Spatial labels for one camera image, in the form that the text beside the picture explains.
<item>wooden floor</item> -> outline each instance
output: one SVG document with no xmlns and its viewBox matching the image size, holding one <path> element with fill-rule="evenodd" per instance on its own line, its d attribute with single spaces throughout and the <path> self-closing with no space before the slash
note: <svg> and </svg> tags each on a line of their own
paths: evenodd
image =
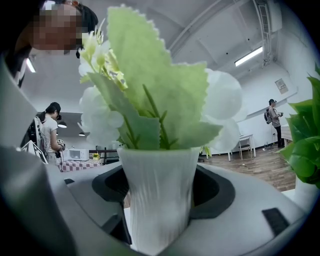
<svg viewBox="0 0 320 256">
<path fill-rule="evenodd" d="M 204 163 L 255 176 L 279 191 L 292 190 L 295 188 L 296 175 L 289 171 L 289 165 L 277 151 L 277 146 L 265 151 L 260 148 L 256 150 L 256 157 L 252 153 L 252 158 L 248 151 L 243 151 L 243 160 L 237 152 L 230 156 L 231 161 L 228 160 L 228 155 L 213 155 L 209 159 L 204 157 Z"/>
</svg>

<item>microwave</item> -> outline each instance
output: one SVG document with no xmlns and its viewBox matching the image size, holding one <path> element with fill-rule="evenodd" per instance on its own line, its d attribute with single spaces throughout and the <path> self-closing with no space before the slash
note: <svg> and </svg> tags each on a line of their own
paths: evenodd
<svg viewBox="0 0 320 256">
<path fill-rule="evenodd" d="M 64 160 L 87 161 L 89 160 L 89 149 L 66 149 L 64 152 Z"/>
</svg>

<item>white vase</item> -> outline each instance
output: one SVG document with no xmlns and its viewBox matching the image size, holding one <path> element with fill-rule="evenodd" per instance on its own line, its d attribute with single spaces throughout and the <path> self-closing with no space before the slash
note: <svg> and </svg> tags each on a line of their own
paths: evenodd
<svg viewBox="0 0 320 256">
<path fill-rule="evenodd" d="M 187 227 L 200 148 L 117 152 L 129 184 L 132 240 L 156 255 Z"/>
<path fill-rule="evenodd" d="M 304 183 L 297 176 L 295 177 L 293 201 L 307 214 L 315 205 L 319 192 L 316 185 Z"/>
</svg>

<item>gray device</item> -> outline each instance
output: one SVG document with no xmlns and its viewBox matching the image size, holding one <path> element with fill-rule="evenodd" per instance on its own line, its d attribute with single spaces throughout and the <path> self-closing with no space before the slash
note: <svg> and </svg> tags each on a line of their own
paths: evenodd
<svg viewBox="0 0 320 256">
<path fill-rule="evenodd" d="M 18 151 L 36 110 L 3 60 L 0 75 L 0 106 L 6 109 L 0 111 L 0 192 L 11 212 L 56 255 L 143 255 L 129 246 L 123 209 L 129 187 L 120 163 L 61 173 Z M 274 255 L 306 219 L 268 183 L 205 164 L 197 167 L 193 198 L 188 227 L 158 255 Z"/>
</svg>

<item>pink tablecloth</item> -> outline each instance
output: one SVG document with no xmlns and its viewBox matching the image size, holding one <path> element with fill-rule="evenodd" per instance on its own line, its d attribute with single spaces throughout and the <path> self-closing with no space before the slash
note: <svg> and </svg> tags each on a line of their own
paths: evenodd
<svg viewBox="0 0 320 256">
<path fill-rule="evenodd" d="M 86 170 L 94 167 L 101 166 L 101 159 L 100 160 L 93 160 L 89 159 L 87 161 L 75 161 L 75 160 L 67 160 L 62 162 L 62 166 L 60 162 L 57 162 L 59 169 L 62 172 L 69 172 L 69 171 L 79 171 L 79 170 Z"/>
</svg>

